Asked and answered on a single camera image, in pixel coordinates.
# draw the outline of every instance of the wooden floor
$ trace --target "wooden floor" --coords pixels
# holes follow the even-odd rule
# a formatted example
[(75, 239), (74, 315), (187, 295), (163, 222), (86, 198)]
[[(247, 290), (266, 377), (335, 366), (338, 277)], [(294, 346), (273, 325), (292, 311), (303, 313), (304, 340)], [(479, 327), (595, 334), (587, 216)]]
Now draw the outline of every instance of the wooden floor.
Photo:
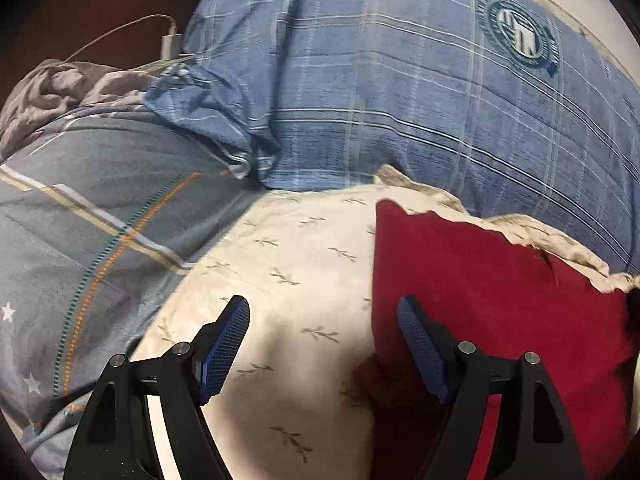
[[(13, 86), (47, 58), (64, 59), (102, 33), (146, 14), (170, 14), (180, 32), (199, 0), (40, 0), (18, 34), (6, 42), (0, 78), (0, 104)], [(148, 20), (117, 32), (85, 50), (78, 60), (132, 68), (159, 59), (168, 30), (162, 19)]]

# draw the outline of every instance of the bedding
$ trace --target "bedding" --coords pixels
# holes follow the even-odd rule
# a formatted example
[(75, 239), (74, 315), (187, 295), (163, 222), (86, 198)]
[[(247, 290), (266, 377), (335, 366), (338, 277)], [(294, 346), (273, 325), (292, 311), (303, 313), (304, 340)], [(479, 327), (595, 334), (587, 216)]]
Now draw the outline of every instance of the bedding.
[(0, 407), (46, 478), (109, 357), (261, 194), (140, 105), (77, 108), (0, 165)]
[[(375, 405), (370, 480), (415, 480), (446, 416), (437, 398), (425, 395), (400, 330), (407, 327), (398, 304), (409, 292), (430, 319), (484, 354), (517, 360), (537, 353), (571, 421), (585, 478), (607, 477), (629, 445), (628, 396), (640, 350), (640, 324), (626, 294), (599, 292), (540, 248), (382, 201), (371, 298), (376, 354), (356, 371)], [(484, 479), (499, 409), (491, 397), (466, 480)]]
[(14, 87), (0, 111), (0, 162), (33, 142), (41, 127), (75, 108), (141, 104), (155, 80), (136, 70), (44, 60)]
[[(390, 199), (409, 213), (501, 232), (544, 247), (598, 290), (629, 290), (637, 279), (607, 265), (567, 235), (524, 217), (479, 219), (454, 196), (416, 184), (389, 166), (376, 184), (326, 192), (274, 190), (256, 202), (177, 287), (134, 359), (191, 340), (242, 294), (249, 330), (222, 392), (203, 413), (234, 480), (366, 479), (372, 411), (352, 371), (374, 352), (370, 327), (374, 208)], [(165, 478), (179, 478), (159, 402), (150, 399)]]
[(238, 177), (342, 188), (388, 163), (640, 267), (640, 93), (538, 2), (202, 0), (184, 49), (145, 103)]

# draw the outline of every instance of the blue textured pad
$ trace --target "blue textured pad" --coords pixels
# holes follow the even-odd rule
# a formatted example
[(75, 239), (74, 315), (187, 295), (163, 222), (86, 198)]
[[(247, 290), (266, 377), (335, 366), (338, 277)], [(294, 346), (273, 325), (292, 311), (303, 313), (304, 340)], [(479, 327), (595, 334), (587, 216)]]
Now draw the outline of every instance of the blue textured pad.
[(444, 360), (406, 298), (398, 304), (398, 325), (427, 391), (441, 403), (448, 402), (451, 390)]
[(249, 317), (249, 303), (242, 299), (204, 359), (200, 381), (200, 398), (203, 403), (220, 393), (249, 328)]

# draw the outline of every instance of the gray blanket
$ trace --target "gray blanket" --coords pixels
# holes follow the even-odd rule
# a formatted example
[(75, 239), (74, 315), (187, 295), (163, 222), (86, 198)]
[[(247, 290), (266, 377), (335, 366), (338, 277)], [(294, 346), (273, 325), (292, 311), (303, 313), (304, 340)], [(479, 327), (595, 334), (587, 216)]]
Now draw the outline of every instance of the gray blanket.
[(0, 161), (33, 142), (42, 127), (85, 105), (136, 105), (155, 77), (88, 62), (47, 59), (14, 87), (0, 112)]
[(0, 166), (0, 407), (48, 478), (109, 357), (262, 193), (193, 137), (79, 108)]

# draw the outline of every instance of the metal pivot screw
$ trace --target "metal pivot screw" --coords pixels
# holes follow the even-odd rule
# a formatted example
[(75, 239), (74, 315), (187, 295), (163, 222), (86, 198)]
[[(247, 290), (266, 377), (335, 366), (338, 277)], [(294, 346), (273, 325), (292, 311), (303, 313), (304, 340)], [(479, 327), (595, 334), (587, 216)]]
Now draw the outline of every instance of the metal pivot screw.
[(535, 352), (527, 352), (524, 354), (524, 360), (530, 365), (537, 365), (540, 362), (540, 356)]
[(184, 341), (181, 343), (176, 343), (171, 351), (176, 355), (184, 355), (191, 349), (191, 345), (189, 343), (185, 343)]
[(116, 354), (111, 356), (111, 359), (109, 359), (109, 364), (114, 368), (117, 368), (118, 366), (122, 366), (126, 360), (127, 358), (124, 354)]
[(472, 354), (476, 351), (476, 345), (474, 345), (471, 341), (461, 341), (458, 343), (458, 350), (460, 350), (463, 354)]

